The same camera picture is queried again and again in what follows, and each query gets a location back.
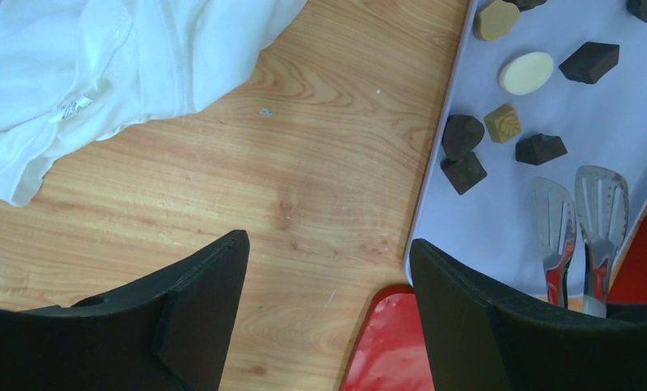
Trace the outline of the metal tweezers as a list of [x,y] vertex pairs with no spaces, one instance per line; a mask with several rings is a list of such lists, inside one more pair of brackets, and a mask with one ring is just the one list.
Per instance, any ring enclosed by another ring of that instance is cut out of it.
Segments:
[[544,259],[548,302],[568,307],[568,272],[578,238],[583,241],[583,312],[604,318],[612,266],[630,226],[627,180],[596,165],[576,171],[574,191],[553,180],[530,182],[531,215]]

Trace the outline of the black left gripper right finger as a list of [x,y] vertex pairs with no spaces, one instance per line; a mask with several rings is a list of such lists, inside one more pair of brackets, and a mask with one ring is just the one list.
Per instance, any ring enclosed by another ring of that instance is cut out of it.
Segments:
[[548,304],[425,239],[409,265],[437,390],[647,390],[647,305]]

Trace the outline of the dark square chocolate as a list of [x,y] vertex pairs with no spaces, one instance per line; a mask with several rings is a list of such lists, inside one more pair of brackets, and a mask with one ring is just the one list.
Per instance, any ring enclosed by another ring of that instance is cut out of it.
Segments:
[[487,177],[487,171],[475,152],[469,152],[459,160],[445,159],[440,167],[458,195],[463,195]]

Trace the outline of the red box lid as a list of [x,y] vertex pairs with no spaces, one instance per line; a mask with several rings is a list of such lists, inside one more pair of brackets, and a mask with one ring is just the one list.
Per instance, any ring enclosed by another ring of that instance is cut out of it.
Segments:
[[411,286],[391,285],[372,297],[339,389],[434,389]]

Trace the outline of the dark brown block chocolate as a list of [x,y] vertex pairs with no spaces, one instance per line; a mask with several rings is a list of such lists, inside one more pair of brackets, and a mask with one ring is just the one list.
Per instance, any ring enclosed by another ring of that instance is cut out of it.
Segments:
[[528,165],[542,165],[568,153],[559,136],[536,134],[516,144],[516,161]]

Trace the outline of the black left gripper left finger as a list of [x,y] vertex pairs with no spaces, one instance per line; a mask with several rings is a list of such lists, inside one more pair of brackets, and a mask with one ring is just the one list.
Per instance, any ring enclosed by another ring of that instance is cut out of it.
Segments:
[[249,249],[234,230],[75,305],[0,309],[0,390],[218,389]]

